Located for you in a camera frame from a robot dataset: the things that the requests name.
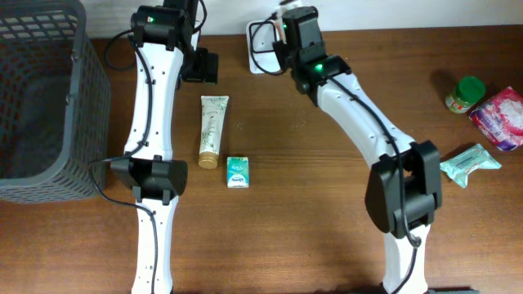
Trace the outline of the cream lotion tube gold cap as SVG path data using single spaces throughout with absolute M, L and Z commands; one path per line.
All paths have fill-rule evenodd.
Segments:
M 199 165 L 204 169 L 217 168 L 228 100 L 229 96 L 201 96 Z

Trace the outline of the green lid glass jar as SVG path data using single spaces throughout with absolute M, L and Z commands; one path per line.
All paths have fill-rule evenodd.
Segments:
M 482 99 L 485 93 L 486 86 L 479 78 L 466 76 L 445 97 L 445 105 L 451 112 L 464 114 Z

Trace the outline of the teal wet wipes pack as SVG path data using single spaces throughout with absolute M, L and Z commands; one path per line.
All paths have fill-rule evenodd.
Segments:
M 473 145 L 459 155 L 440 164 L 440 169 L 457 185 L 467 187 L 468 176 L 478 169 L 498 170 L 502 164 L 480 144 Z

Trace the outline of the purple red pad package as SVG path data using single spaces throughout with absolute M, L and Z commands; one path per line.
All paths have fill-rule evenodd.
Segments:
M 469 118 L 498 149 L 522 146 L 522 95 L 507 87 L 476 107 Z

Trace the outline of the orange Kleenex tissue pack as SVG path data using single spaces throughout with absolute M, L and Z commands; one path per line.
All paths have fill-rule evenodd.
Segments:
M 284 40 L 284 29 L 283 29 L 282 22 L 280 20 L 276 20 L 274 22 L 274 24 L 275 24 L 276 30 L 278 32 L 279 40 L 283 41 Z

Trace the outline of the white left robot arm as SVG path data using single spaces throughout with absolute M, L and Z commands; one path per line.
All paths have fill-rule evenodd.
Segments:
M 217 82 L 217 55 L 199 47 L 202 1 L 141 6 L 127 31 L 136 57 L 136 98 L 123 156 L 110 164 L 134 198 L 138 245 L 134 293 L 170 293 L 172 224 L 188 165 L 173 157 L 172 116 L 182 82 Z

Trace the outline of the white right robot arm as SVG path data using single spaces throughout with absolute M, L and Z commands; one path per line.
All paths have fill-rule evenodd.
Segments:
M 369 167 L 364 204 L 384 235 L 385 293 L 427 293 L 425 247 L 442 205 L 440 153 L 418 143 L 369 99 L 343 58 L 326 51 L 319 12 L 299 1 L 275 11 L 281 37 L 273 48 L 281 69 L 346 133 Z

